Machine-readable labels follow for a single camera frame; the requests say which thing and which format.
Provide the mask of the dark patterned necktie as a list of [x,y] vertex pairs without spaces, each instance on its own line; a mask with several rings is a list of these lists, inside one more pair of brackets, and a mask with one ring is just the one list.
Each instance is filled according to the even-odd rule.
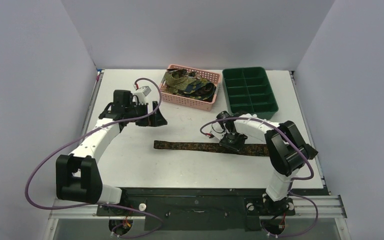
[[158,150],[182,150],[198,151],[220,154],[234,154],[252,157],[269,157],[269,150],[266,144],[245,144],[240,150],[232,150],[214,142],[171,142],[154,140],[153,148]]

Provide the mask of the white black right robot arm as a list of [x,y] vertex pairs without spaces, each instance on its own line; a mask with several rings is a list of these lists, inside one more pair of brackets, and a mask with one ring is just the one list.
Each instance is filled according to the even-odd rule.
[[293,180],[297,179],[299,169],[308,165],[318,151],[305,142],[296,124],[290,120],[278,123],[258,118],[255,114],[230,115],[226,111],[216,119],[219,128],[212,128],[209,134],[217,138],[222,147],[239,152],[249,137],[265,144],[274,172],[263,194],[262,207],[269,214],[276,213],[288,196]]

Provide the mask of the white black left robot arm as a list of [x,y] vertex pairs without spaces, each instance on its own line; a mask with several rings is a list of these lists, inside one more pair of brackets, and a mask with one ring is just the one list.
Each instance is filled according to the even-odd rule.
[[131,92],[115,90],[113,100],[99,114],[92,133],[68,155],[60,155],[56,162],[56,196],[60,200],[109,204],[116,215],[123,215],[129,209],[129,201],[122,197],[119,187],[103,184],[98,162],[111,141],[128,123],[139,127],[160,127],[167,120],[152,102],[153,113],[148,113],[146,97],[150,87],[143,86]]

